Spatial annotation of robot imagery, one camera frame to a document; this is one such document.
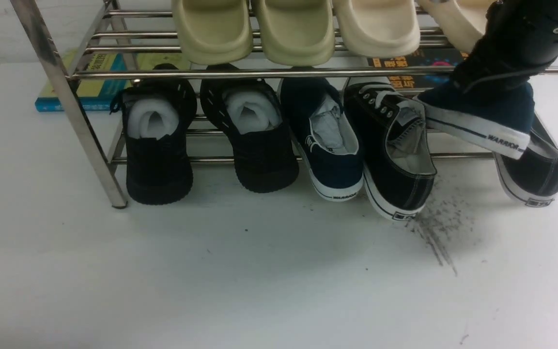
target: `rack leg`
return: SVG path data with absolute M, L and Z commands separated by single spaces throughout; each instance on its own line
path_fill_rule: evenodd
M 107 158 L 102 152 L 100 143 L 75 91 L 71 88 L 66 75 L 66 67 L 53 43 L 53 38 L 42 18 L 42 14 L 40 14 L 36 1 L 10 0 L 10 3 L 16 11 L 18 19 L 38 55 L 53 89 L 55 89 L 55 93 L 60 98 L 66 116 L 68 116 L 70 124 L 73 126 L 77 137 L 79 137 L 81 146 L 95 170 L 100 184 L 107 193 L 111 205 L 115 208 L 126 207 L 127 201 L 122 189 L 109 168 Z

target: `beige slipper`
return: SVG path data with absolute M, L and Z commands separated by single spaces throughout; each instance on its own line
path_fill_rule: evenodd
M 240 60 L 251 53 L 247 0 L 172 0 L 182 53 L 197 64 Z
M 449 42 L 460 51 L 471 53 L 485 34 L 485 14 L 494 0 L 417 0 L 436 20 Z
M 279 64 L 313 66 L 335 51 L 329 0 L 252 0 L 266 57 Z
M 346 47 L 367 57 L 391 58 L 419 48 L 413 0 L 333 0 Z

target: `stainless steel shoe rack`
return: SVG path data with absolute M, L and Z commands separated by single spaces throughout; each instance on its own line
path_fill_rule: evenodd
M 411 68 L 379 69 L 379 68 L 326 68 L 315 70 L 297 69 L 255 69 L 241 71 L 142 71 L 138 69 L 134 53 L 145 52 L 180 52 L 179 46 L 173 45 L 134 45 L 131 39 L 176 39 L 178 34 L 169 31 L 129 31 L 126 27 L 126 18 L 165 18 L 172 17 L 171 11 L 125 11 L 120 8 L 118 0 L 101 0 L 100 10 L 93 20 L 91 27 L 84 36 L 77 55 L 66 69 L 60 58 L 60 53 L 53 42 L 49 29 L 44 22 L 36 0 L 10 0 L 18 19 L 31 41 L 31 45 L 38 55 L 53 88 L 75 130 L 82 148 L 98 176 L 111 205 L 115 208 L 125 208 L 127 198 L 122 193 L 120 184 L 115 178 L 118 165 L 126 164 L 126 157 L 122 157 L 124 138 L 122 137 L 122 124 L 115 131 L 111 147 L 105 154 L 100 145 L 91 123 L 87 119 L 84 108 L 79 103 L 76 94 L 78 82 L 82 79 L 129 79 L 138 81 L 148 78 L 185 78 L 185 79 L 217 79 L 217 78 L 288 78 L 288 77 L 372 77 L 381 75 L 447 75 L 452 67 L 445 66 L 418 66 Z M 417 13 L 425 14 L 421 9 Z M 259 38 L 259 31 L 254 31 L 254 37 Z M 115 46 L 101 45 L 101 39 L 115 39 Z M 451 47 L 447 38 L 439 28 L 421 29 L 421 48 Z M 336 51 L 347 51 L 339 40 L 335 43 Z M 255 45 L 254 52 L 262 52 L 260 45 Z M 126 71 L 122 72 L 92 72 L 84 70 L 95 53 L 124 54 Z M 546 74 L 558 74 L 558 66 L 552 66 Z M 421 92 L 418 89 L 403 90 L 406 95 Z M 189 130 L 190 137 L 220 135 L 217 130 Z M 434 159 L 491 159 L 492 153 L 435 153 Z M 231 163 L 231 157 L 196 157 L 191 158 L 193 163 Z

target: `shoe insole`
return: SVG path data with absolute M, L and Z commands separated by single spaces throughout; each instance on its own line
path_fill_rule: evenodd
M 329 27 L 326 0 L 290 4 L 288 1 L 267 2 L 268 24 L 277 41 L 286 47 L 305 49 L 320 43 Z
M 225 45 L 236 41 L 246 26 L 239 0 L 222 0 L 204 6 L 199 0 L 183 0 L 186 25 L 197 40 L 208 45 Z
M 412 0 L 352 0 L 352 9 L 355 25 L 380 41 L 401 40 L 418 25 Z

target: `book cover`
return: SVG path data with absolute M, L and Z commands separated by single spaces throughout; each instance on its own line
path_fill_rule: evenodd
M 455 48 L 417 49 L 410 55 L 395 58 L 368 58 L 369 66 L 374 68 L 407 68 L 411 66 L 457 66 L 468 55 Z M 433 88 L 449 80 L 436 75 L 394 75 L 388 77 L 396 89 Z
M 75 58 L 75 50 L 68 51 L 63 57 L 66 68 Z M 191 62 L 181 53 L 139 53 L 137 63 L 142 70 L 151 70 L 162 63 L 170 63 L 180 70 L 191 68 Z M 95 54 L 88 64 L 89 71 L 124 71 L 126 66 L 119 53 Z M 77 89 L 77 95 L 86 111 L 108 111 L 111 100 L 118 91 L 131 86 L 128 80 L 82 80 Z M 47 81 L 35 102 L 38 112 L 63 111 L 62 104 L 57 98 L 53 86 Z

